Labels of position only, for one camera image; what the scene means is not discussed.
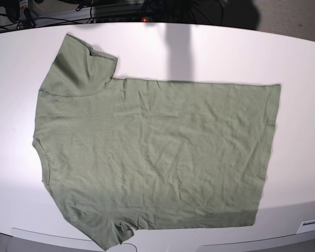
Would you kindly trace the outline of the green T-shirt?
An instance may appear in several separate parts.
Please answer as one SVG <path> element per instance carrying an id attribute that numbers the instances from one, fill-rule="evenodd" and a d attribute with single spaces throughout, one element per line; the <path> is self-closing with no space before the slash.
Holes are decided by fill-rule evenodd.
<path id="1" fill-rule="evenodd" d="M 66 35 L 37 98 L 33 146 L 64 219 L 107 250 L 138 229 L 253 226 L 281 86 L 117 79 Z"/>

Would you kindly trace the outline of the black power strip red light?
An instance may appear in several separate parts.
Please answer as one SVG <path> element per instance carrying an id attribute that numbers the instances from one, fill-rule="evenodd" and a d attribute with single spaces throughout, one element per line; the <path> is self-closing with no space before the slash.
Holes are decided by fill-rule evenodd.
<path id="1" fill-rule="evenodd" d="M 139 22 L 139 23 L 177 23 L 177 24 L 191 24 L 192 21 L 186 18 L 180 18 L 168 15 L 144 15 L 144 16 L 101 16 L 96 17 L 94 23 L 119 23 L 119 22 Z"/>

